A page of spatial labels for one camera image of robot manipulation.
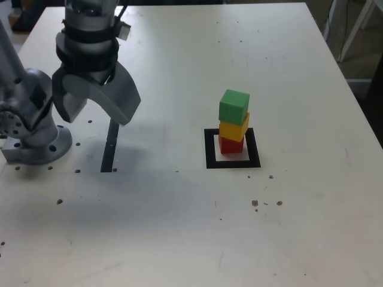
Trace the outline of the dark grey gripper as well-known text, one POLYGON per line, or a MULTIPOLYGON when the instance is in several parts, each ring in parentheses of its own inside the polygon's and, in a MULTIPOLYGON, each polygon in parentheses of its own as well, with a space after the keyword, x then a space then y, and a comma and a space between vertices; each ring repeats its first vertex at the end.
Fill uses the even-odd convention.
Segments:
POLYGON ((125 126, 141 102, 134 80, 120 63, 103 69, 74 66, 69 75, 61 66, 52 75, 51 83, 54 105, 67 123, 76 119, 90 99, 117 124, 125 126))

